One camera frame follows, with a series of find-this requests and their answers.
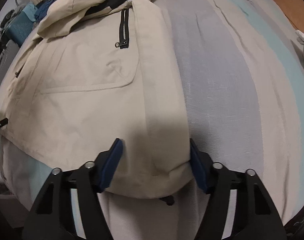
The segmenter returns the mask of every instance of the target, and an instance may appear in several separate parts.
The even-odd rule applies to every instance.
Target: bed
[[[294,28],[273,0],[154,3],[172,35],[190,137],[213,161],[256,170],[285,224],[304,205],[304,59]],[[1,84],[0,108],[10,79]],[[0,135],[0,173],[26,208],[52,168]],[[169,207],[156,199],[99,195],[115,239],[193,239],[208,196],[191,181],[174,197]],[[231,233],[235,199],[231,192],[223,237]],[[75,191],[72,200],[84,237]]]

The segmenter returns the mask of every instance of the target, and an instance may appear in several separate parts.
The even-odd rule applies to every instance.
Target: wooden floor
[[[290,20],[293,27],[304,33],[304,1],[274,0]]]

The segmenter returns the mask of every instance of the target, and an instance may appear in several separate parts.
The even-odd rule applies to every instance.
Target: beige jacket
[[[121,138],[124,154],[108,191],[135,198],[170,195],[192,178],[170,35],[150,0],[128,0],[84,17],[103,1],[57,0],[50,6],[14,63],[0,112],[9,124],[0,133],[63,170],[94,160]],[[129,47],[121,49],[115,44],[124,8]]]

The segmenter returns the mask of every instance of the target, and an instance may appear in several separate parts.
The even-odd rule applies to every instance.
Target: mattress
[[[303,48],[294,28],[273,0],[154,3],[172,35],[190,137],[230,170],[256,170],[286,223],[304,205]],[[11,78],[1,84],[0,108]],[[27,208],[52,168],[0,136],[1,175]],[[168,207],[99,195],[114,239],[193,239],[208,196],[191,181],[174,198]],[[75,191],[72,200],[84,237]],[[232,191],[223,237],[231,233],[235,200]]]

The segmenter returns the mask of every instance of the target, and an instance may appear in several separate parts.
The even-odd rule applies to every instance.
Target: metal screw
[[[250,176],[254,176],[256,174],[256,172],[252,169],[247,170],[246,173],[249,174]]]
[[[223,168],[223,165],[221,163],[213,163],[213,168],[220,170]]]
[[[52,170],[52,174],[53,174],[53,175],[58,175],[61,171],[62,171],[62,170],[61,170],[60,168],[54,168],[54,169]]]
[[[94,162],[87,162],[84,166],[87,168],[87,169],[90,169],[90,168],[93,168],[95,165]]]

